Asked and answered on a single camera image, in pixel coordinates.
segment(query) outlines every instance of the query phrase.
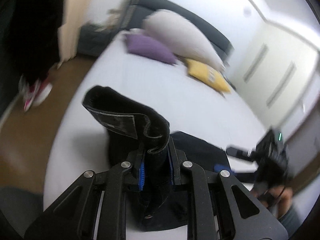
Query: metal button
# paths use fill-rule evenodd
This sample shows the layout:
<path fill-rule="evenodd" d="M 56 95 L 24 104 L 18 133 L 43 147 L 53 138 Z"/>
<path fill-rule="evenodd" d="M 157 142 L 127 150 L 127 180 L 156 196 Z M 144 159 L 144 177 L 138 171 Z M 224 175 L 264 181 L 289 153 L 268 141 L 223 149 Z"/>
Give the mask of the metal button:
<path fill-rule="evenodd" d="M 121 163 L 121 167 L 123 167 L 123 168 L 129 168 L 130 165 L 131 165 L 130 162 L 123 162 L 123 163 Z"/>
<path fill-rule="evenodd" d="M 91 178 L 93 176 L 93 171 L 86 171 L 83 176 L 85 176 L 86 178 Z"/>
<path fill-rule="evenodd" d="M 226 170 L 220 171 L 220 174 L 222 177 L 225 177 L 225 178 L 230 176 L 230 172 Z"/>
<path fill-rule="evenodd" d="M 185 166 L 186 168 L 190 168 L 190 167 L 192 167 L 192 162 L 190 162 L 190 161 L 185 161 L 185 162 L 183 162 L 182 165 Z"/>

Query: curtain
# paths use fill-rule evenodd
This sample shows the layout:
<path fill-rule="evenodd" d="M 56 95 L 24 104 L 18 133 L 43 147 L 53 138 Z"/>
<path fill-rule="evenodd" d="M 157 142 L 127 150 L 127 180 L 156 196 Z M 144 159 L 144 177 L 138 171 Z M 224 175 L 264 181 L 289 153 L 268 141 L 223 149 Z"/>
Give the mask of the curtain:
<path fill-rule="evenodd" d="M 65 0 L 63 25 L 58 30 L 60 65 L 76 55 L 80 28 L 90 0 Z"/>

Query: gray sleeve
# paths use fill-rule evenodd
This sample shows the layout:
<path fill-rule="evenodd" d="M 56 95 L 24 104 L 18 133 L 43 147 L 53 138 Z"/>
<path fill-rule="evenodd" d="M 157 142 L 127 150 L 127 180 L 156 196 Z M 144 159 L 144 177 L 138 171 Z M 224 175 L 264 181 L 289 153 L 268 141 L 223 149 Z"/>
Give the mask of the gray sleeve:
<path fill-rule="evenodd" d="M 297 211 L 293 206 L 291 206 L 288 212 L 284 214 L 282 217 L 280 217 L 278 220 L 288 231 L 289 238 L 301 225 Z"/>

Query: brown floor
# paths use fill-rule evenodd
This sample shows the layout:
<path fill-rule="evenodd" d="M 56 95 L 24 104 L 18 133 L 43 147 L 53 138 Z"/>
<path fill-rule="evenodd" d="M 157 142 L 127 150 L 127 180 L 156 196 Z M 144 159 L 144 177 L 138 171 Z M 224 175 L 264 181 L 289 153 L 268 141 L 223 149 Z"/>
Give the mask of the brown floor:
<path fill-rule="evenodd" d="M 0 187 L 43 192 L 51 146 L 68 104 L 94 62 L 77 56 L 52 69 L 53 88 L 38 107 L 23 112 L 19 98 L 0 133 Z"/>

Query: white bed sheet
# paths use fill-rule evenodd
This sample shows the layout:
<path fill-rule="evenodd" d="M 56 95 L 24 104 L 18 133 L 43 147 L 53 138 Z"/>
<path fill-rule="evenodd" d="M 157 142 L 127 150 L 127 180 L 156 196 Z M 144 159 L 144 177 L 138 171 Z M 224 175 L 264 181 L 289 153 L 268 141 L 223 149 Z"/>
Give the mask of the white bed sheet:
<path fill-rule="evenodd" d="M 225 148 L 254 148 L 265 129 L 251 109 L 232 91 L 225 98 L 188 77 L 187 68 L 167 65 L 126 53 L 124 32 L 100 55 L 79 86 L 63 117 L 49 157 L 45 184 L 46 209 L 84 171 L 106 171 L 106 131 L 82 106 L 87 90 L 109 86 L 119 93 L 154 108 L 170 122 L 171 132 L 180 130 Z M 257 166 L 229 158 L 235 171 L 255 171 Z M 186 239 L 186 227 L 140 232 L 127 226 L 127 239 Z"/>

